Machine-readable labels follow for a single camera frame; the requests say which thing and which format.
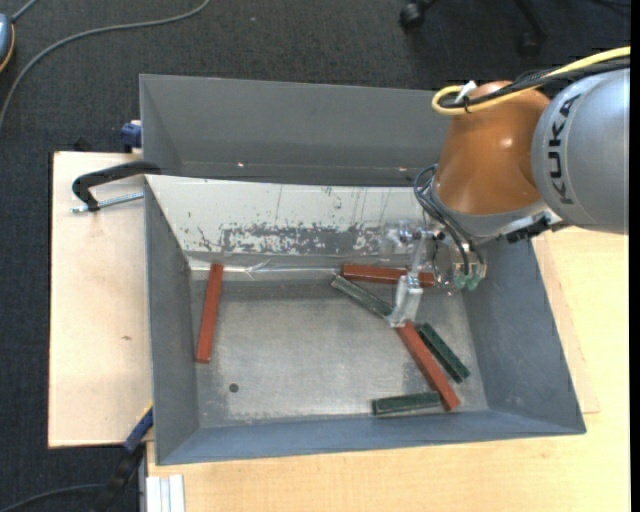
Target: yellow cable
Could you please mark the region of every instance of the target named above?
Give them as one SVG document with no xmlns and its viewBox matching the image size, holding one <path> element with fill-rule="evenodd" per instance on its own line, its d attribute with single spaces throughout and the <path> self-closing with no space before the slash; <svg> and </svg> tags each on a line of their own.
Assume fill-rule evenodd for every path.
<svg viewBox="0 0 640 512">
<path fill-rule="evenodd" d="M 0 72 L 2 72 L 4 68 L 7 66 L 7 64 L 9 64 L 9 61 L 11 60 L 11 55 L 13 54 L 13 49 L 15 47 L 15 44 L 16 44 L 16 29 L 15 29 L 15 26 L 12 24 L 11 25 L 11 44 L 9 46 L 9 51 L 7 52 L 7 57 L 4 59 L 4 61 L 0 62 Z"/>
<path fill-rule="evenodd" d="M 630 54 L 631 54 L 630 46 L 624 46 L 622 48 L 607 50 L 605 52 L 597 53 L 595 55 L 591 55 L 590 57 L 585 57 L 584 59 L 577 60 L 576 62 L 572 62 L 571 64 L 567 64 L 566 66 L 562 66 L 560 68 L 554 69 L 553 71 L 550 71 L 544 76 L 553 76 L 560 73 L 575 71 L 576 69 L 582 69 L 588 66 L 592 66 L 594 64 L 598 64 L 600 62 L 605 62 L 607 60 L 626 57 Z M 477 112 L 478 110 L 489 108 L 493 105 L 497 105 L 498 103 L 502 103 L 503 101 L 510 100 L 524 92 L 530 91 L 532 89 L 537 89 L 538 87 L 540 86 L 535 85 L 532 87 L 528 87 L 527 89 L 514 91 L 511 94 L 505 94 L 504 96 L 499 96 L 491 100 L 483 101 L 482 103 L 479 103 L 477 105 L 469 105 L 467 108 L 465 107 L 444 108 L 440 106 L 441 98 L 449 94 L 458 93 L 462 90 L 462 86 L 460 85 L 451 85 L 448 87 L 444 87 L 443 89 L 440 89 L 436 93 L 436 95 L 433 97 L 433 100 L 431 101 L 431 107 L 433 108 L 433 110 L 435 110 L 439 114 L 444 114 L 448 116 L 457 116 L 457 115 Z"/>
</svg>

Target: red stick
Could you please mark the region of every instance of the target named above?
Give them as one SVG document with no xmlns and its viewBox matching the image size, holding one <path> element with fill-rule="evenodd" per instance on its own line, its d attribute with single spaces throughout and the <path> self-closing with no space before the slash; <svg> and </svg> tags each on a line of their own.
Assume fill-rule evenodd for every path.
<svg viewBox="0 0 640 512">
<path fill-rule="evenodd" d="M 198 349 L 196 350 L 196 361 L 198 363 L 208 363 L 211 360 L 223 271 L 224 267 L 218 263 L 213 263 L 209 271 L 207 294 L 204 299 L 202 322 L 200 323 L 200 337 L 198 338 Z"/>
<path fill-rule="evenodd" d="M 420 339 L 420 335 L 415 327 L 407 322 L 403 327 L 396 327 L 396 331 L 418 365 L 418 368 L 420 368 L 422 375 L 427 379 L 429 385 L 440 393 L 440 399 L 442 400 L 445 411 L 450 411 L 458 407 L 460 400 L 449 384 L 447 377 L 442 373 L 438 363 L 436 363 L 436 360 Z"/>
<path fill-rule="evenodd" d="M 342 277 L 350 281 L 367 281 L 369 283 L 395 284 L 407 273 L 406 270 L 400 268 L 389 267 L 373 267 L 369 265 L 342 265 Z M 433 274 L 429 272 L 420 272 L 418 275 L 420 284 L 423 288 L 433 286 Z"/>
</svg>

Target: gray bin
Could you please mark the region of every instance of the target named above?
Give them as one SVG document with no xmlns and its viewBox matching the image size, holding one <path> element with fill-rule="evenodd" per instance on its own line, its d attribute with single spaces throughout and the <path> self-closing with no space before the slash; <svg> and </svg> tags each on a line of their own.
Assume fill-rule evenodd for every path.
<svg viewBox="0 0 640 512">
<path fill-rule="evenodd" d="M 331 190 L 321 185 L 333 185 L 331 200 L 358 188 L 340 186 L 359 186 L 365 195 L 395 191 L 400 206 L 381 204 L 376 227 L 399 216 L 418 218 L 415 204 L 407 201 L 402 210 L 401 196 L 411 196 L 407 176 L 437 160 L 444 138 L 447 121 L 430 112 L 431 97 L 342 86 L 141 78 L 145 159 L 167 174 L 197 178 L 152 176 L 145 185 L 159 464 L 585 431 L 526 242 L 487 244 L 489 273 L 477 290 L 431 289 L 423 298 L 419 319 L 433 325 L 471 370 L 467 380 L 454 384 L 461 407 L 382 419 L 371 414 L 371 400 L 429 388 L 395 332 L 329 286 L 342 262 L 377 262 L 374 247 L 355 250 L 325 237 L 316 252 L 274 254 L 189 238 L 200 228 L 209 240 L 205 235 L 220 232 L 222 217 L 234 217 L 228 208 L 216 210 L 223 192 L 236 191 L 244 216 L 251 208 L 264 213 L 268 205 L 254 204 L 258 195 L 250 187 L 277 187 L 267 183 L 306 184 L 307 192 L 325 195 Z M 243 189 L 211 178 L 265 184 Z M 289 185 L 274 190 L 296 193 Z M 364 217 L 362 204 L 357 215 Z M 344 241 L 345 233 L 353 233 L 350 221 L 332 226 L 330 216 L 318 212 L 324 235 Z M 282 222 L 277 219 L 271 228 Z M 362 226 L 360 220 L 354 225 Z M 311 224 L 305 221 L 305 228 Z M 194 347 L 212 261 L 235 273 L 225 274 L 212 361 L 202 365 L 194 362 Z M 392 300 L 391 287 L 367 288 Z"/>
</svg>

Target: wire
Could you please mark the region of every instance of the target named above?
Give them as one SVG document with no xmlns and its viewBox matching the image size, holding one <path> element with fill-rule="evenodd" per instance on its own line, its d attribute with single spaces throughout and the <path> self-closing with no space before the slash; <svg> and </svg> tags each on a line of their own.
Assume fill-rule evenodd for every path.
<svg viewBox="0 0 640 512">
<path fill-rule="evenodd" d="M 590 74 L 606 73 L 607 71 L 614 71 L 616 69 L 629 67 L 629 64 L 630 64 L 629 57 L 624 57 L 621 59 L 615 59 L 608 62 L 601 62 L 598 64 L 594 64 L 590 66 L 588 70 L 590 71 Z M 481 103 L 484 103 L 487 100 L 491 100 L 493 98 L 499 98 L 501 96 L 511 95 L 512 93 L 521 92 L 523 90 L 529 90 L 533 87 L 540 87 L 543 85 L 547 85 L 555 80 L 575 80 L 577 78 L 582 78 L 585 75 L 586 75 L 586 71 L 584 69 L 574 69 L 572 71 L 565 71 L 563 73 L 554 74 L 553 76 L 549 74 L 543 75 L 540 73 L 530 74 L 519 80 L 514 81 L 509 85 L 501 87 L 500 89 L 490 92 L 479 98 L 469 98 L 466 103 L 466 107 L 468 108 L 469 106 L 479 105 Z"/>
<path fill-rule="evenodd" d="M 445 227 L 445 229 L 449 233 L 449 236 L 451 236 L 451 239 L 456 244 L 458 251 L 460 251 L 463 265 L 464 265 L 464 274 L 469 275 L 469 270 L 470 270 L 469 256 L 467 255 L 467 251 L 462 245 L 462 241 L 460 240 L 458 233 L 456 232 L 455 228 L 451 225 L 452 219 L 445 217 L 444 214 L 442 214 L 439 210 L 437 210 L 435 206 L 427 199 L 427 195 L 425 194 L 425 191 L 428 190 L 431 186 L 431 182 L 433 180 L 433 173 L 435 172 L 437 167 L 438 167 L 438 164 L 433 164 L 427 167 L 426 169 L 423 169 L 420 173 L 418 173 L 418 175 L 415 177 L 413 181 L 413 192 L 416 196 L 416 199 L 418 200 L 418 203 L 420 204 L 420 206 L 422 206 L 424 211 L 426 211 L 430 217 L 434 218 L 436 221 L 438 221 L 440 224 L 442 224 Z M 427 173 L 431 173 L 431 176 L 429 177 L 427 184 L 424 185 L 423 187 L 420 187 L 419 182 L 422 179 L 422 177 Z M 470 240 L 467 237 L 465 238 L 467 243 L 471 245 Z"/>
<path fill-rule="evenodd" d="M 24 4 L 17 13 L 15 13 L 13 16 L 11 16 L 11 22 L 15 23 L 16 21 L 18 21 L 18 18 L 20 16 L 22 16 L 25 12 L 27 12 L 29 9 L 31 9 L 31 7 L 33 6 L 33 4 L 35 4 L 38 0 L 30 0 L 29 2 L 27 2 L 26 4 Z"/>
<path fill-rule="evenodd" d="M 184 13 L 184 14 L 179 14 L 177 16 L 172 16 L 170 18 L 164 18 L 164 19 L 161 19 L 161 20 L 153 20 L 153 21 L 141 21 L 141 22 L 137 22 L 137 23 L 128 23 L 128 24 L 125 24 L 125 25 L 112 25 L 110 27 L 94 28 L 94 29 L 91 29 L 91 30 L 87 30 L 86 32 L 80 32 L 79 34 L 75 34 L 75 35 L 69 36 L 69 37 L 67 37 L 65 39 L 62 39 L 62 40 L 58 41 L 57 43 L 52 44 L 48 48 L 42 50 L 38 55 L 36 55 L 33 59 L 31 59 L 31 61 L 22 69 L 22 71 L 20 71 L 20 73 L 16 77 L 15 81 L 11 85 L 11 88 L 9 89 L 9 92 L 7 93 L 7 98 L 5 99 L 4 104 L 2 105 L 2 109 L 0 110 L 0 133 L 2 133 L 2 125 L 4 124 L 4 119 L 5 119 L 6 115 L 7 115 L 7 110 L 9 110 L 9 104 L 11 103 L 11 99 L 13 98 L 13 95 L 15 94 L 16 89 L 20 85 L 20 82 L 22 82 L 22 80 L 24 79 L 26 74 L 38 62 L 40 62 L 40 60 L 42 60 L 44 57 L 49 55 L 51 52 L 57 50 L 58 48 L 61 48 L 62 46 L 65 46 L 66 44 L 69 44 L 69 43 L 72 43 L 72 42 L 77 41 L 79 39 L 83 39 L 85 37 L 93 36 L 93 35 L 96 35 L 96 34 L 104 34 L 106 32 L 115 32 L 115 31 L 119 31 L 119 30 L 132 30 L 132 29 L 137 29 L 137 28 L 157 27 L 159 25 L 166 25 L 168 23 L 175 23 L 176 21 L 182 21 L 182 20 L 185 20 L 187 18 L 190 18 L 190 17 L 195 16 L 196 14 L 198 14 L 210 2 L 211 2 L 211 0 L 204 0 L 204 2 L 202 2 L 202 4 L 200 4 L 200 6 L 196 7 L 192 11 L 189 11 L 189 12 Z"/>
<path fill-rule="evenodd" d="M 35 496 L 32 496 L 31 498 L 27 498 L 26 500 L 19 501 L 14 505 L 9 505 L 7 508 L 3 508 L 2 510 L 0 510 L 0 512 L 13 512 L 14 510 L 18 510 L 19 508 L 22 508 L 36 501 L 51 498 L 53 496 L 58 496 L 60 494 L 94 491 L 97 489 L 102 489 L 103 487 L 104 487 L 104 484 L 85 484 L 85 485 L 75 485 L 73 487 L 64 487 L 62 489 L 55 489 L 53 491 L 43 492 L 42 494 L 37 494 Z"/>
<path fill-rule="evenodd" d="M 591 0 L 594 4 L 604 5 L 606 7 L 624 7 L 625 9 L 631 8 L 631 0 L 628 2 L 616 1 L 616 0 Z"/>
<path fill-rule="evenodd" d="M 538 77 L 537 74 L 534 74 L 531 77 L 531 78 L 534 78 L 534 80 L 532 80 L 533 82 L 532 84 L 528 84 L 525 87 L 518 88 L 513 92 L 500 94 L 499 91 L 496 91 L 495 93 L 491 93 L 491 95 L 481 96 L 479 98 L 473 98 L 473 100 L 465 97 L 464 106 L 443 106 L 442 105 L 443 99 L 446 96 L 457 94 L 462 90 L 461 85 L 451 85 L 448 87 L 444 87 L 443 89 L 439 90 L 435 94 L 431 102 L 431 106 L 439 114 L 444 114 L 449 116 L 476 112 L 478 110 L 482 110 L 482 109 L 491 107 L 493 105 L 496 105 L 498 103 L 502 103 L 504 101 L 512 99 L 526 91 L 536 89 L 540 85 L 543 85 L 543 83 L 546 83 L 545 81 L 559 79 L 568 73 L 572 73 L 574 71 L 582 71 L 586 68 L 596 66 L 600 63 L 629 57 L 630 55 L 631 55 L 630 46 L 615 48 L 613 50 L 597 53 L 595 55 L 585 57 L 584 59 L 577 60 L 576 62 L 573 62 L 571 64 L 567 64 L 565 66 L 561 66 L 559 68 L 548 71 L 544 73 L 542 76 Z"/>
</svg>

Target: black cord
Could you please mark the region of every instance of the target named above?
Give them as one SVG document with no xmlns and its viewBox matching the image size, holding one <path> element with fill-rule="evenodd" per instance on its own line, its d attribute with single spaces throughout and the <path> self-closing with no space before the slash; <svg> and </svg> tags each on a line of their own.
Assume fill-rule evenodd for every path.
<svg viewBox="0 0 640 512">
<path fill-rule="evenodd" d="M 31 0 L 27 5 L 25 5 L 22 9 L 20 9 L 20 11 L 16 13 L 16 15 L 21 16 L 22 14 L 24 14 L 25 8 L 31 7 L 31 5 L 33 5 L 35 1 L 36 0 Z M 22 82 L 22 80 L 27 75 L 27 73 L 31 70 L 31 68 L 33 68 L 38 62 L 40 62 L 44 57 L 49 55 L 51 52 L 57 50 L 58 48 L 62 48 L 63 46 L 69 43 L 78 41 L 79 39 L 84 39 L 86 37 L 94 36 L 97 34 L 104 34 L 107 32 L 116 32 L 121 30 L 133 30 L 133 29 L 146 28 L 146 27 L 158 27 L 160 25 L 167 25 L 169 23 L 175 23 L 177 21 L 186 20 L 187 18 L 191 18 L 192 16 L 195 16 L 196 14 L 198 14 L 207 5 L 209 5 L 210 2 L 211 0 L 203 0 L 203 2 L 195 9 L 189 12 L 186 12 L 184 14 L 171 16 L 170 18 L 164 18 L 161 20 L 152 20 L 152 21 L 140 21 L 135 23 L 127 23 L 124 25 L 111 25 L 109 27 L 94 28 L 91 30 L 87 30 L 85 32 L 80 32 L 79 34 L 66 37 L 65 39 L 62 39 L 57 43 L 53 43 L 51 46 L 42 50 L 38 55 L 36 55 L 33 59 L 31 59 L 27 63 L 27 65 L 22 69 L 22 71 L 20 71 L 15 81 L 9 88 L 9 92 L 7 92 L 4 103 L 2 104 L 2 108 L 0 108 L 0 132 L 2 131 L 2 125 L 4 124 L 5 116 L 7 115 L 7 111 L 9 110 L 11 99 L 13 98 L 13 95 L 15 94 L 18 86 L 20 85 L 20 82 Z"/>
<path fill-rule="evenodd" d="M 467 98 L 465 100 L 465 107 L 480 105 L 487 101 L 490 101 L 502 96 L 506 96 L 507 94 L 512 94 L 514 92 L 522 91 L 524 89 L 529 89 L 531 87 L 541 87 L 544 85 L 548 85 L 552 82 L 556 82 L 558 80 L 577 80 L 580 78 L 584 78 L 586 76 L 591 76 L 595 74 L 606 73 L 609 71 L 615 71 L 617 69 L 627 68 L 630 66 L 630 62 L 631 61 L 629 57 L 619 57 L 607 62 L 599 62 L 597 64 L 592 64 L 591 66 L 587 66 L 585 68 L 565 71 L 563 73 L 557 73 L 551 76 L 548 76 L 548 73 L 550 73 L 553 70 L 543 70 L 543 71 L 528 73 L 525 76 L 517 79 L 515 82 L 512 82 L 509 85 L 501 87 L 497 91 L 493 91 L 489 94 L 485 94 L 477 98 Z M 445 98 L 442 98 L 440 106 L 445 109 L 447 108 L 453 109 L 453 108 L 460 108 L 461 105 L 459 102 L 456 102 L 453 99 L 446 100 Z"/>
<path fill-rule="evenodd" d="M 120 458 L 114 474 L 106 486 L 103 486 L 89 512 L 107 512 L 116 498 L 122 494 L 135 476 L 144 457 L 144 445 L 139 443 L 132 453 L 126 453 Z"/>
<path fill-rule="evenodd" d="M 25 12 L 27 12 L 29 9 L 31 9 L 31 7 L 33 7 L 33 4 L 35 4 L 38 0 L 30 0 L 29 2 L 27 2 L 26 4 L 24 4 L 19 10 L 18 12 L 16 12 L 13 16 L 11 16 L 11 23 L 15 23 L 16 21 L 18 21 L 18 18 L 20 16 L 22 16 Z"/>
<path fill-rule="evenodd" d="M 447 233 L 449 234 L 449 236 L 451 236 L 451 239 L 456 244 L 456 247 L 458 248 L 458 250 L 460 251 L 460 254 L 462 255 L 462 261 L 464 264 L 464 273 L 465 275 L 469 275 L 469 270 L 470 270 L 469 256 L 467 255 L 467 251 L 462 245 L 462 241 L 460 240 L 460 237 L 458 236 L 456 229 L 451 225 L 452 219 L 446 218 L 441 212 L 439 212 L 435 208 L 435 206 L 427 199 L 427 195 L 425 194 L 425 191 L 429 189 L 431 180 L 433 180 L 433 173 L 435 172 L 437 167 L 438 167 L 438 164 L 433 164 L 427 167 L 426 169 L 423 169 L 420 173 L 418 173 L 418 175 L 415 177 L 413 181 L 413 192 L 416 196 L 416 199 L 418 200 L 418 203 L 420 204 L 420 206 L 422 206 L 424 211 L 426 211 L 430 217 L 433 217 L 436 221 L 438 221 L 440 224 L 442 224 L 445 227 L 445 229 L 447 230 Z M 419 185 L 420 180 L 427 173 L 431 173 L 431 176 L 429 177 L 427 184 L 424 185 L 423 187 L 420 187 Z M 465 239 L 469 244 L 469 246 L 471 246 L 470 240 L 467 237 L 465 237 Z"/>
<path fill-rule="evenodd" d="M 53 491 L 43 492 L 42 494 L 36 494 L 31 498 L 27 498 L 26 500 L 19 501 L 14 505 L 10 505 L 6 508 L 0 510 L 0 512 L 13 512 L 14 510 L 18 510 L 26 505 L 31 503 L 35 503 L 36 501 L 41 501 L 47 498 L 51 498 L 53 496 L 59 496 L 60 494 L 71 494 L 76 492 L 86 492 L 86 491 L 95 491 L 97 489 L 104 488 L 104 484 L 85 484 L 85 485 L 75 485 L 72 487 L 64 487 L 61 489 L 54 489 Z"/>
<path fill-rule="evenodd" d="M 631 9 L 631 0 L 628 2 L 622 2 L 617 0 L 591 0 L 594 4 L 604 5 L 606 7 L 624 7 L 625 9 Z"/>
</svg>

